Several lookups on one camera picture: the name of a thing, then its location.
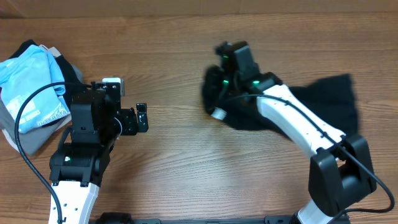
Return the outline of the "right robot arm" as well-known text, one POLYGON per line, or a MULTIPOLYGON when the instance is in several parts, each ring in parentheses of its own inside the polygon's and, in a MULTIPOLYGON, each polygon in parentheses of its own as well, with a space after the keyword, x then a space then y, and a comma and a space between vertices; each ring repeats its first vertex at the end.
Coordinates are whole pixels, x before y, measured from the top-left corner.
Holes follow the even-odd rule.
POLYGON ((263 73, 245 41, 215 48, 220 64, 209 67, 202 87, 205 111, 245 131, 273 130, 296 143, 310 161, 310 201, 289 223, 348 223, 353 205, 376 190, 367 140, 349 75, 289 87, 263 73))

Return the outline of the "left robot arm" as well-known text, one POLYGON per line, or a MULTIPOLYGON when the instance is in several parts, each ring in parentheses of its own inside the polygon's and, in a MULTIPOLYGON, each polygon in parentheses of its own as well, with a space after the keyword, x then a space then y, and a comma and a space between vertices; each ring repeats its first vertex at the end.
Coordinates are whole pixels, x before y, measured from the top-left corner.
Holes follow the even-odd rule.
POLYGON ((123 109, 123 91, 122 80, 105 78, 72 96, 72 125, 50 158, 49 223, 88 223, 115 141, 148 131, 146 103, 123 109))

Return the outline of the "black t-shirt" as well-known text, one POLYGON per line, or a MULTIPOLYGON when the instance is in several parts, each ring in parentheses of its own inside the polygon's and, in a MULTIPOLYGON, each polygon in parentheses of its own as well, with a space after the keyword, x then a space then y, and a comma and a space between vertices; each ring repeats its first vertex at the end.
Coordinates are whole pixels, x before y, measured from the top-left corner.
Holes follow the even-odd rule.
MULTIPOLYGON (((349 74, 322 78, 307 86, 292 86, 289 90, 301 103, 331 126, 347 135, 356 134, 359 131, 356 98, 349 74)), ((206 113, 213 114, 217 102, 205 103, 205 82, 201 96, 206 113)), ((227 102, 221 106, 221 109, 226 112, 221 122, 233 129, 273 130, 283 133, 274 123, 263 118, 255 107, 243 106, 239 100, 227 102)))

